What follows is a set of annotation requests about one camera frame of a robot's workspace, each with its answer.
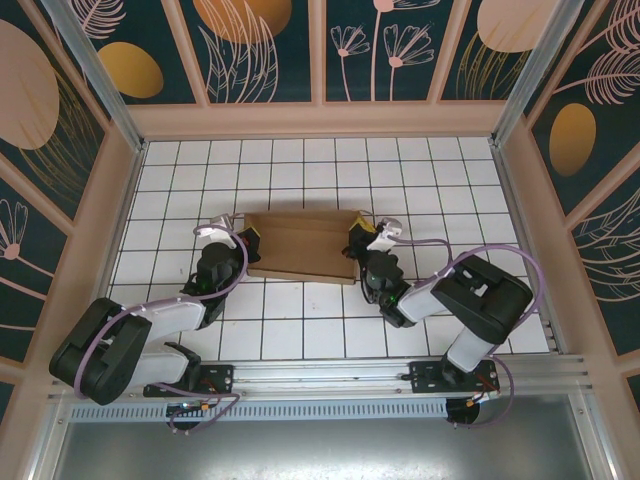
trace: leaf illustration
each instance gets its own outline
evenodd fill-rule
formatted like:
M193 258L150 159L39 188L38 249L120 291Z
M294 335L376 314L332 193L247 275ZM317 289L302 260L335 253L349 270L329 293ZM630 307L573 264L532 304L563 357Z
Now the leaf illustration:
M618 0L605 32L607 42L617 52L640 48L640 0Z
M106 40L112 34L126 12L124 0L70 0L71 7L89 38Z
M592 103L622 105L640 86L640 50L601 55L581 82Z

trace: yellow label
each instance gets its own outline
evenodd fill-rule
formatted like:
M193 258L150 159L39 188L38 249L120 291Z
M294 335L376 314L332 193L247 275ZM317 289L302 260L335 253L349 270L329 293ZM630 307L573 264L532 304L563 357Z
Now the yellow label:
M356 225L360 225L367 232L376 233L376 227L372 223L367 222L362 215L358 215L358 218L356 218L356 221L353 222L353 225L349 227L349 230L351 230Z

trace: floor tile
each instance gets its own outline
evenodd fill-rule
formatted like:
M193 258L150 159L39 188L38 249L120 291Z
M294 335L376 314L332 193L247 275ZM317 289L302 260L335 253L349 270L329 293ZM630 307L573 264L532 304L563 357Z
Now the floor tile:
M465 160L491 160L489 142L484 137L460 137L460 148Z
M369 169L365 162L338 163L338 187L368 187Z
M498 171L493 160L465 162L471 185L500 185Z
M405 190L410 214L442 213L436 187L407 187Z
M122 252L114 283L149 284L156 252Z
M273 163L300 162L303 160L303 140L274 140Z
M201 218L213 218L223 213L233 213L236 191L207 191L202 194Z
M338 192L335 188L312 188L304 191L304 208L331 210L338 208Z
M431 158L434 160L461 160L460 145L456 137L429 138Z
M205 164L209 158L209 141L180 142L178 151L178 164L196 163Z
M178 158L180 142L151 142L145 165L174 165Z
M447 234L450 243L483 243L482 231L478 216L470 215L445 215Z
M138 192L131 210L131 220L162 219L169 192Z
M380 317L345 319L347 358L385 357L383 322Z
M385 325L390 357L419 357L429 355L424 322L409 328Z
M398 142L395 138L367 138L369 161L398 160Z
M165 218L198 218L202 192L171 192Z
M158 252L153 283L185 283L191 273L193 250Z
M340 285L307 282L304 284L304 318L342 317Z
M171 188L174 167L151 166L142 169L139 192L162 191Z
M243 140L240 163L271 163L272 140Z
M334 162L336 147L333 138L307 138L304 141L305 162Z
M261 319L263 312L263 283L241 283L227 297L224 307L225 320Z
M402 188L373 188L373 213L381 218L385 215L406 215L407 203Z
M480 214L480 227L487 243L517 243L513 223L508 213Z
M462 161L437 161L433 162L436 172L436 181L439 186L446 185L469 185L467 171Z
M271 190L269 210L299 210L302 194L302 189Z
M262 321L224 322L220 360L259 360Z
M271 181L270 164L241 164L238 171L238 190L269 188Z
M202 190L206 168L206 165L178 165L171 190Z
M123 250L156 250L162 220L133 220L127 225Z
M401 160L430 160L429 145L423 137L399 138L398 150Z
M476 213L469 187L438 187L442 211L447 213Z
M306 163L304 165L305 188L329 188L336 186L335 163Z
M267 283L264 318L302 318L302 283Z
M364 138L337 138L336 159L339 162L366 162L367 146Z
M345 317L375 317L380 316L380 307L377 304L368 304L362 294L360 282L355 285L343 285Z
M220 140L211 142L209 163L238 163L240 161L240 140Z
M302 188L302 163L274 164L271 188Z
M506 213L509 211L502 188L471 187L478 213Z
M263 360L302 358L302 320L265 320L262 335Z
M406 187L427 187L436 184L433 163L402 162L402 178Z
M160 250L192 250L197 220L165 220L160 237Z
M238 188L238 165L209 165L204 188L205 190L235 190Z
M344 358L344 323L341 318L304 321L304 358Z
M200 355L204 362L217 361L221 330L222 322L216 321L202 330L182 332L180 345Z
M431 355L444 355L464 328L454 316L432 316L424 320Z
M402 186L402 173L399 162L369 163L372 187Z

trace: decorative wallpaper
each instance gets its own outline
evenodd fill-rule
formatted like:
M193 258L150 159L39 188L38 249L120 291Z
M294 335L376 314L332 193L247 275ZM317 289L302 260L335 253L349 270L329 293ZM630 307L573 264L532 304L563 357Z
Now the decorative wallpaper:
M9 408L9 400L11 400L11 394L13 393L13 385L10 383L0 382L0 426L2 425L2 419L4 414Z
M562 45L558 49L558 53L556 53L555 58L551 62L551 65L549 66L544 77L540 81L538 88L536 88L536 90L533 92L533 95L531 95L531 98L529 99L529 103L527 103L526 107L524 107L525 115L528 116L529 113L531 113L531 110L533 109L533 107L536 105L538 98L540 98L540 94L542 93L542 90L544 90L544 88L547 86L547 80L549 76L558 67L560 60L562 60L562 57L564 57L564 54L567 51L567 48L569 48L569 45L573 41L573 38L576 36L576 33L578 33L578 30L582 26L582 22L584 22L584 19L589 13L589 11L591 10L591 7L593 7L594 2L595 0L584 0L584 3L582 4L582 8L580 9L580 14L576 18L576 21L573 22L573 25L571 26L571 30L569 30L569 33L567 34L564 41L562 42Z
M66 241L0 179L0 357L24 361Z
M442 100L506 100L557 0L472 0Z
M640 170L573 230L618 355L640 349Z
M611 1L533 126L569 213L640 141L640 3Z
M425 100L452 5L328 0L327 101Z
M307 0L181 0L211 103L311 101Z
M104 131L16 0L0 45L0 153L73 219Z

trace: white tiled floor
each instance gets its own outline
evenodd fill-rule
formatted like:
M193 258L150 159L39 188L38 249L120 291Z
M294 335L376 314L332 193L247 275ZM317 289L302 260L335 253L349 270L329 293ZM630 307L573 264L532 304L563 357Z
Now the white tiled floor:
M302 207L394 216L405 238L448 238L456 255L485 242L516 243L484 138L154 142L110 296L130 305L177 294L203 246L191 233L198 222ZM407 280L446 262L437 246L398 246L393 253ZM517 256L484 257L525 279ZM364 301L359 285L247 277L219 321L179 338L205 360L380 358L441 355L461 328L451 315L438 315L395 329ZM498 351L548 352L540 318L525 322Z

